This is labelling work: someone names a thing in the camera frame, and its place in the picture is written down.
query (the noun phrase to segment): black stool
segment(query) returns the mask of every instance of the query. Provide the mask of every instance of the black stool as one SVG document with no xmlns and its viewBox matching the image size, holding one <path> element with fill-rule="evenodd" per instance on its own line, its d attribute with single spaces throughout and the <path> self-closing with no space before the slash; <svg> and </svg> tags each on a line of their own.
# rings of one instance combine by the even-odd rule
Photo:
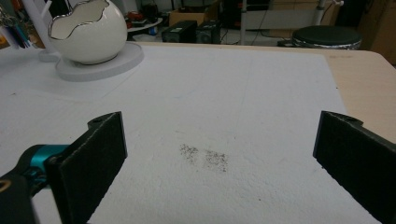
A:
<svg viewBox="0 0 396 224">
<path fill-rule="evenodd" d="M 339 26 L 308 26 L 293 32 L 291 44 L 310 49 L 358 49 L 361 35 Z"/>
</svg>

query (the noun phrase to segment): white vase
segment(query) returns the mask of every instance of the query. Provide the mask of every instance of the white vase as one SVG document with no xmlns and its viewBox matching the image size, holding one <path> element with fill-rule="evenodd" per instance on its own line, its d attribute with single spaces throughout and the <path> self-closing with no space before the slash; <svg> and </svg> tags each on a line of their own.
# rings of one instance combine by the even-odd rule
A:
<svg viewBox="0 0 396 224">
<path fill-rule="evenodd" d="M 49 41 L 65 58 L 84 64 L 115 58 L 125 46 L 127 27 L 120 10 L 109 0 L 76 4 L 49 25 Z"/>
</svg>

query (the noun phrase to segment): textured white surface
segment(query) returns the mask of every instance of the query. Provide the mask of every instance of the textured white surface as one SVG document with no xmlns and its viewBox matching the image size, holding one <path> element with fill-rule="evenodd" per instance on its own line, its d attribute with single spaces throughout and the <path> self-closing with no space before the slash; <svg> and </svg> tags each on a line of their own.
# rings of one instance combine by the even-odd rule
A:
<svg viewBox="0 0 396 224">
<path fill-rule="evenodd" d="M 346 113 L 324 58 L 143 51 L 134 70 L 84 83 L 35 51 L 0 51 L 0 174 L 122 111 L 129 157 L 90 223 L 376 223 L 312 157 L 320 111 Z M 49 190 L 35 208 L 59 222 Z"/>
</svg>

